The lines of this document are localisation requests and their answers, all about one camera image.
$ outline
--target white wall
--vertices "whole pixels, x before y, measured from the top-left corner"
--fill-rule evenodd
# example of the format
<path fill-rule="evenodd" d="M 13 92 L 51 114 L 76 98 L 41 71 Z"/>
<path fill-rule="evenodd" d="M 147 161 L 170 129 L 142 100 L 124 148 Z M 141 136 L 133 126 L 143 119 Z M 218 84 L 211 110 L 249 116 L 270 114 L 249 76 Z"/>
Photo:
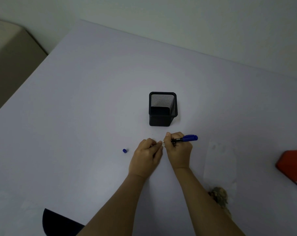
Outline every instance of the white wall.
<path fill-rule="evenodd" d="M 47 52 L 77 19 L 297 77 L 297 0 L 0 0 Z"/>

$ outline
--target marker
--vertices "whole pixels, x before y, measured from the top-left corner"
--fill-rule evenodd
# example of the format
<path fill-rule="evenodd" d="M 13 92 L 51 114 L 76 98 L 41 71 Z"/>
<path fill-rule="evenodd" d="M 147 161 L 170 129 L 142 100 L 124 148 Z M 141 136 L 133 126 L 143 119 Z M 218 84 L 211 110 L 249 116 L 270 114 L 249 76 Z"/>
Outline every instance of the marker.
<path fill-rule="evenodd" d="M 191 142 L 196 141 L 198 139 L 197 135 L 185 135 L 182 138 L 171 139 L 172 143 L 179 143 L 179 142 Z"/>

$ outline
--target hand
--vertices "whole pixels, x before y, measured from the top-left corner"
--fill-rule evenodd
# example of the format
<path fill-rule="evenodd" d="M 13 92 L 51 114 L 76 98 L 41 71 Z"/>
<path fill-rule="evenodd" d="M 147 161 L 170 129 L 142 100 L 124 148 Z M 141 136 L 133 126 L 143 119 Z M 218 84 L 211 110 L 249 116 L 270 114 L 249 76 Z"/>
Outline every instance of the hand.
<path fill-rule="evenodd" d="M 141 141 L 131 159 L 129 175 L 147 179 L 158 166 L 162 158 L 162 149 L 162 141 L 156 143 L 150 138 Z"/>
<path fill-rule="evenodd" d="M 190 142 L 171 143 L 171 139 L 182 138 L 184 135 L 181 132 L 170 134 L 166 133 L 164 138 L 165 147 L 167 150 L 168 159 L 174 170 L 179 168 L 189 168 L 190 154 L 192 150 L 192 144 Z"/>

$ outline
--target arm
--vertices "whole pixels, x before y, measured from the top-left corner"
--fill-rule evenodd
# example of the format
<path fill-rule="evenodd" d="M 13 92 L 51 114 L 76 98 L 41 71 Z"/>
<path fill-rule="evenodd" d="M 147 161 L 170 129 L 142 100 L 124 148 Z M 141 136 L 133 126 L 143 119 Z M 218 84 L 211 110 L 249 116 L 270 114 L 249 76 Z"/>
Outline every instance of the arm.
<path fill-rule="evenodd" d="M 190 142 L 176 143 L 171 139 L 181 138 L 181 132 L 170 134 L 164 139 L 167 155 L 176 177 L 180 183 L 191 221 L 197 236 L 239 235 L 244 233 L 226 215 L 226 213 L 211 199 L 189 168 L 192 144 Z"/>
<path fill-rule="evenodd" d="M 140 142 L 131 159 L 127 178 L 78 236 L 132 235 L 137 202 L 146 179 L 162 157 L 161 145 L 162 142 L 156 143 L 150 138 Z"/>

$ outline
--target person's right hand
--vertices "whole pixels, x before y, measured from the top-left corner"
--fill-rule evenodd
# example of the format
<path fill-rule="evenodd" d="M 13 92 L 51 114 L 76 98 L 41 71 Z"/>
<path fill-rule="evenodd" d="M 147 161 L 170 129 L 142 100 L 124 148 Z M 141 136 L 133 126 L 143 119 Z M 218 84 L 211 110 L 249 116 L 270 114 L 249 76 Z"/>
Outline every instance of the person's right hand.
<path fill-rule="evenodd" d="M 192 151 L 192 144 L 190 142 L 180 142 L 176 144 L 171 143 L 171 139 L 177 139 L 182 137 L 184 137 L 182 132 L 176 132 L 173 134 L 167 132 L 164 138 L 168 159 L 174 170 L 178 168 L 189 168 L 190 165 L 190 154 Z"/>

